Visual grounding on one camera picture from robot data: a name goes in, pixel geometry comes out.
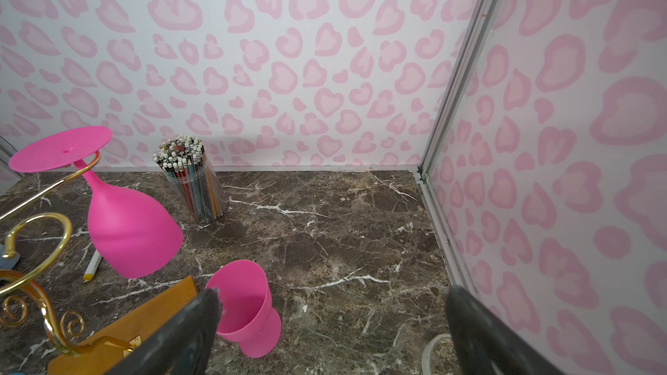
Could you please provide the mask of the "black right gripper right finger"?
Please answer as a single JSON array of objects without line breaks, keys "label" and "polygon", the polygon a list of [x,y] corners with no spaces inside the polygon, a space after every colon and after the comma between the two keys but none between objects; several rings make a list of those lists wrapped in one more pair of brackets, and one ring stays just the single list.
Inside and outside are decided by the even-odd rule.
[{"label": "black right gripper right finger", "polygon": [[462,286],[449,290],[446,317],[464,374],[561,374]]}]

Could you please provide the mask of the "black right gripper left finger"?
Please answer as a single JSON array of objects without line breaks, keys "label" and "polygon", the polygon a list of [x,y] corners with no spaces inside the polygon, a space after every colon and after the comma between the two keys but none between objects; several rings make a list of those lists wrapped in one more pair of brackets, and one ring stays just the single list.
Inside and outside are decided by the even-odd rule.
[{"label": "black right gripper left finger", "polygon": [[108,373],[206,373],[221,316],[219,291],[204,289]]}]

